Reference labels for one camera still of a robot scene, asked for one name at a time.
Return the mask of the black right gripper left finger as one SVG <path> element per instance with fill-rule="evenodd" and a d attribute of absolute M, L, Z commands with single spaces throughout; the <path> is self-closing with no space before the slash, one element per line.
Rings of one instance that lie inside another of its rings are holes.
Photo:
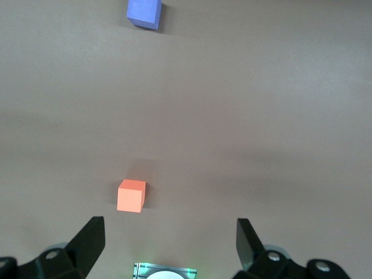
<path fill-rule="evenodd" d="M 86 278 L 104 247 L 104 217 L 95 216 L 64 248 L 48 249 L 23 265 L 1 257 L 1 278 Z"/>

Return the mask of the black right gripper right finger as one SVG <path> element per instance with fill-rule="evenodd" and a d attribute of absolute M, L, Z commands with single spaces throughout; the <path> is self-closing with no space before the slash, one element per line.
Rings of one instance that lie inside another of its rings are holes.
<path fill-rule="evenodd" d="M 266 249 L 249 219 L 237 220 L 236 248 L 242 270 L 234 278 L 317 279 L 348 278 L 345 270 L 325 259 L 311 259 L 300 266 L 276 249 Z"/>

